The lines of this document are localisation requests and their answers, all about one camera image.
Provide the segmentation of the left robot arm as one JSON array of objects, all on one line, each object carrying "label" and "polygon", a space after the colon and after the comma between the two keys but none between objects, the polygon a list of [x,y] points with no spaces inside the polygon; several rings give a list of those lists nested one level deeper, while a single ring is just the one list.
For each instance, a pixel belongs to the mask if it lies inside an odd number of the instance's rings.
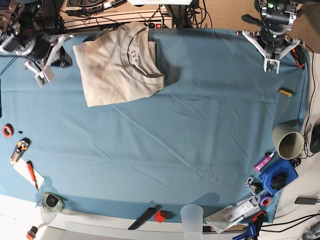
[{"label": "left robot arm", "polygon": [[263,56],[265,72],[280,71],[280,61],[291,54],[297,66],[304,70],[306,58],[303,47],[305,44],[298,38],[288,36],[297,17],[296,5],[290,0],[255,0],[255,10],[259,18],[245,14],[241,19],[260,27],[259,31],[237,31],[248,40]]}]

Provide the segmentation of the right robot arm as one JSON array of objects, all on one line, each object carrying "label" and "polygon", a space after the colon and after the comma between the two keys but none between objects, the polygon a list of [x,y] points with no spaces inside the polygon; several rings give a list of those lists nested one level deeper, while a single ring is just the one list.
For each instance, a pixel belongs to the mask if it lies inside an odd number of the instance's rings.
[{"label": "right robot arm", "polygon": [[62,22],[55,2],[54,27],[46,28],[39,13],[43,5],[42,0],[11,0],[0,6],[1,57],[24,59],[24,68],[34,73],[41,87],[53,80],[52,67],[67,68],[73,64],[63,47],[73,34],[60,29]]}]

